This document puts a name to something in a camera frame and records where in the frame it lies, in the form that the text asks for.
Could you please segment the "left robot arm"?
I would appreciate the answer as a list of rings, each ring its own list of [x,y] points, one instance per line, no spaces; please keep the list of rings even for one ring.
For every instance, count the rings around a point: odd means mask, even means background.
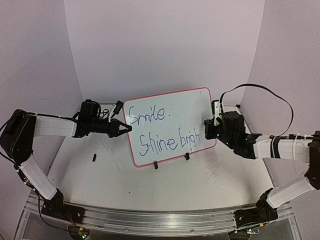
[[[72,117],[16,109],[0,128],[0,154],[13,164],[25,185],[49,200],[49,212],[58,219],[64,218],[68,208],[55,198],[59,195],[59,190],[36,160],[36,139],[80,139],[89,134],[105,134],[109,138],[117,138],[132,131],[130,125],[115,117],[123,106],[122,101],[117,101],[111,110],[103,111],[100,103],[86,99]]]

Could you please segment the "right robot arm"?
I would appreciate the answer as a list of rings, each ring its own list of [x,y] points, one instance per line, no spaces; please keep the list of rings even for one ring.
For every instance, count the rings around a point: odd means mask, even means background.
[[[308,164],[306,173],[275,187],[266,195],[267,204],[276,209],[300,195],[320,188],[320,132],[312,135],[290,134],[269,136],[246,133],[245,119],[236,111],[228,111],[204,121],[205,138],[217,139],[235,155],[244,159],[285,159]]]

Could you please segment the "black marker cap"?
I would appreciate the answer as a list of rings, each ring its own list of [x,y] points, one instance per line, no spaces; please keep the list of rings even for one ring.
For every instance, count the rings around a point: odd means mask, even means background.
[[[95,154],[93,155],[92,162],[95,162],[96,159],[97,159],[97,154],[95,153]]]

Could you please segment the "pink framed whiteboard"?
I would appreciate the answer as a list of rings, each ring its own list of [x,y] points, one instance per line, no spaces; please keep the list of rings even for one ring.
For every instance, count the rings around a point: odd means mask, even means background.
[[[124,121],[132,127],[128,140],[136,167],[146,167],[213,148],[204,121],[213,117],[207,87],[126,100]]]

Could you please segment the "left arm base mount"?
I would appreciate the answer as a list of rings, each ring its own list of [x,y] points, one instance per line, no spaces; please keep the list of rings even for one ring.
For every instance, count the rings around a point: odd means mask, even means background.
[[[43,199],[41,214],[69,221],[74,224],[81,224],[84,220],[85,209],[83,207],[64,203],[64,195],[57,188],[55,195],[50,199]]]

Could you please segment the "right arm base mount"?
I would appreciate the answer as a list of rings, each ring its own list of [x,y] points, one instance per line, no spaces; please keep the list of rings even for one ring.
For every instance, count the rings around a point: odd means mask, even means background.
[[[269,223],[278,219],[277,208],[272,208],[267,203],[267,196],[272,188],[264,192],[255,207],[249,209],[238,209],[233,213],[236,229],[248,226],[257,226],[259,224]]]

